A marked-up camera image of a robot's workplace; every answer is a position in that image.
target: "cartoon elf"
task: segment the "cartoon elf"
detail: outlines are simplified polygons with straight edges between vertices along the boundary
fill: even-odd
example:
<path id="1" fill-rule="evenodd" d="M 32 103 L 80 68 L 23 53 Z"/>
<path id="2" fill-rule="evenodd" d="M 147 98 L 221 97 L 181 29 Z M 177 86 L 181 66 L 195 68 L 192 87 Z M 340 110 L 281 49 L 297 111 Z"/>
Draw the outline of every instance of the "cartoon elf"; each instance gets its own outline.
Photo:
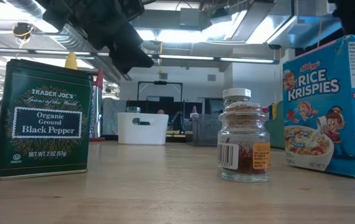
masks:
<path id="1" fill-rule="evenodd" d="M 284 90 L 292 90 L 294 89 L 296 80 L 294 77 L 294 73 L 290 70 L 284 71 Z"/>
<path id="2" fill-rule="evenodd" d="M 313 118 L 319 111 L 312 108 L 312 104 L 307 101 L 299 102 L 298 103 L 298 110 L 300 112 L 300 116 L 306 125 L 308 119 Z M 299 123 L 300 120 L 295 118 L 295 112 L 293 110 L 288 111 L 287 118 L 294 123 Z"/>
<path id="3" fill-rule="evenodd" d="M 339 137 L 338 130 L 345 127 L 345 120 L 342 115 L 342 108 L 340 106 L 333 106 L 326 115 L 327 124 L 323 126 L 323 134 L 327 135 L 334 143 L 334 157 L 341 157 L 343 159 L 355 159 L 354 155 L 349 155 L 343 146 L 342 140 Z"/>

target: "green spice tin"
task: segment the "green spice tin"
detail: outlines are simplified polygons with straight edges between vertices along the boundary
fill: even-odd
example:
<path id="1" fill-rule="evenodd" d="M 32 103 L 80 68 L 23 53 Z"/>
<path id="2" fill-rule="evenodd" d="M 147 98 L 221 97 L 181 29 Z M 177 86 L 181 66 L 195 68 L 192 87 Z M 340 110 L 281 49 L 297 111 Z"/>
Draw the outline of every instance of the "green spice tin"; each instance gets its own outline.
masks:
<path id="1" fill-rule="evenodd" d="M 0 180 L 87 171 L 93 77 L 27 60 L 7 63 Z"/>

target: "white storage container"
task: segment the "white storage container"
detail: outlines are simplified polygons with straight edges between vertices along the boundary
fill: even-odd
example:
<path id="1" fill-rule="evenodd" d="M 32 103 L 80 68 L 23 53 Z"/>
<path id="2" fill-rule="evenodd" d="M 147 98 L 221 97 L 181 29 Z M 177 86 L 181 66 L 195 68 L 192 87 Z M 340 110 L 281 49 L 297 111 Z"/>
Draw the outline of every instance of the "white storage container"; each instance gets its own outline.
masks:
<path id="1" fill-rule="evenodd" d="M 168 118 L 166 114 L 118 113 L 118 143 L 163 145 Z"/>

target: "blue cereal box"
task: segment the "blue cereal box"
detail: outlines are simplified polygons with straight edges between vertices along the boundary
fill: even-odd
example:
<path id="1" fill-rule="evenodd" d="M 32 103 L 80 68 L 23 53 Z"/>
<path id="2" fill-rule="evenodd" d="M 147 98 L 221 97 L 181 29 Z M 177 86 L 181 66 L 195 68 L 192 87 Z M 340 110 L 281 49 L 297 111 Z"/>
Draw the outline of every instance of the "blue cereal box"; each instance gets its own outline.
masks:
<path id="1" fill-rule="evenodd" d="M 355 177 L 355 36 L 283 66 L 286 163 Z"/>

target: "wooden table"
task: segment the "wooden table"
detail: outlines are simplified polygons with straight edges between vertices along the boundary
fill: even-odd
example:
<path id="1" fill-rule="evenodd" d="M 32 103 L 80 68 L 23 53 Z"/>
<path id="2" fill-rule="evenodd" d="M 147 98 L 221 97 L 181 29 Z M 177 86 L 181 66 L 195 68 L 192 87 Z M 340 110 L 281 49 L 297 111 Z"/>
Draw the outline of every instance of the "wooden table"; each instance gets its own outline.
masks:
<path id="1" fill-rule="evenodd" d="M 243 184 L 212 147 L 92 144 L 86 174 L 0 181 L 0 223 L 355 223 L 355 179 L 272 155 L 271 181 Z"/>

